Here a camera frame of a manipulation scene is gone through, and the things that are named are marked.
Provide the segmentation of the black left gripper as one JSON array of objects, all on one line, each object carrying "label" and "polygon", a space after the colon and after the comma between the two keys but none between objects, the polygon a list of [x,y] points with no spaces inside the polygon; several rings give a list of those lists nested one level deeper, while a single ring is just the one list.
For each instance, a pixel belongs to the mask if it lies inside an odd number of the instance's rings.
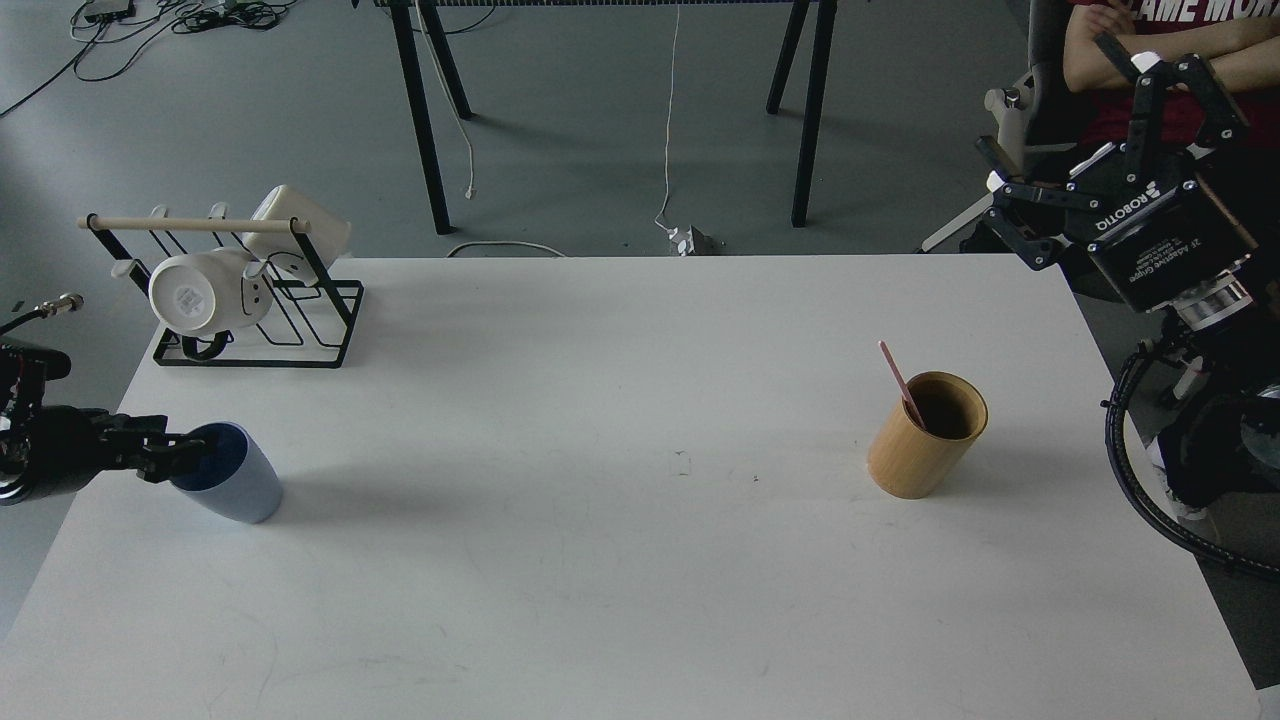
[{"label": "black left gripper", "polygon": [[123,446],[120,466],[151,484],[195,471],[212,439],[168,434],[164,415],[111,415],[100,407],[42,407],[22,438],[3,438],[3,498],[12,506],[83,489],[111,465],[108,446]]}]

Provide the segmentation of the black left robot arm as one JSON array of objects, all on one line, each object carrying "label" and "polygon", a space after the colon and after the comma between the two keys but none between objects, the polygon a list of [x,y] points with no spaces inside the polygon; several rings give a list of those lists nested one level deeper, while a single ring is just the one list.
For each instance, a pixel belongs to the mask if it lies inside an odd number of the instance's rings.
[{"label": "black left robot arm", "polygon": [[46,384],[70,373],[70,357],[55,348],[13,340],[10,333],[36,319],[83,306],[64,293],[3,324],[1,503],[5,507],[83,489],[102,471],[133,470],[163,483],[210,464],[230,447],[214,430],[168,432],[168,419],[111,414],[100,407],[47,405]]}]

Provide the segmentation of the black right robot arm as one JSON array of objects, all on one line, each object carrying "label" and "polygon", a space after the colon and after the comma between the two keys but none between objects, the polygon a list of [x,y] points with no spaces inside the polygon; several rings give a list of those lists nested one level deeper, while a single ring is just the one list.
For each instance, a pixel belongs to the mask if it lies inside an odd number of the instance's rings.
[{"label": "black right robot arm", "polygon": [[1129,503],[1174,544],[1275,582],[1276,566],[1164,512],[1133,470],[1123,429],[1149,368],[1196,355],[1204,384],[1155,442],[1172,500],[1202,509],[1228,492],[1277,488],[1277,273],[1210,183],[1216,154],[1243,140],[1248,123],[1203,58],[1129,55],[1108,33],[1094,41],[1134,86],[1126,140],[1098,149],[1065,184],[1043,187],[1025,181],[995,138],[980,137],[977,147],[996,178],[983,222],[1034,270],[1080,247],[1129,307],[1166,311],[1161,338],[1128,357],[1103,402],[1114,475]]}]

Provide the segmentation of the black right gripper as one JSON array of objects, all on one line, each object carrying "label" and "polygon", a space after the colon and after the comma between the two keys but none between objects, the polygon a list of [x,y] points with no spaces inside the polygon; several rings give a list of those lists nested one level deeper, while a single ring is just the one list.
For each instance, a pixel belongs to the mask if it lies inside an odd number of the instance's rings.
[{"label": "black right gripper", "polygon": [[[1242,186],[1251,173],[1239,165],[1251,152],[1220,149],[1249,133],[1243,110],[1198,54],[1130,56],[1107,32],[1094,45],[1134,87],[1124,150],[1087,140],[1042,156],[1028,179],[1066,184],[1079,202],[1064,211],[1019,200],[1006,217],[1036,238],[1065,227],[1053,264],[1079,293],[1138,313],[1167,307],[1183,319],[1226,319],[1256,306],[1257,215],[1253,192]],[[1169,150],[1167,96],[1178,87],[1203,119],[1189,149]],[[982,220],[975,252],[1012,250]]]}]

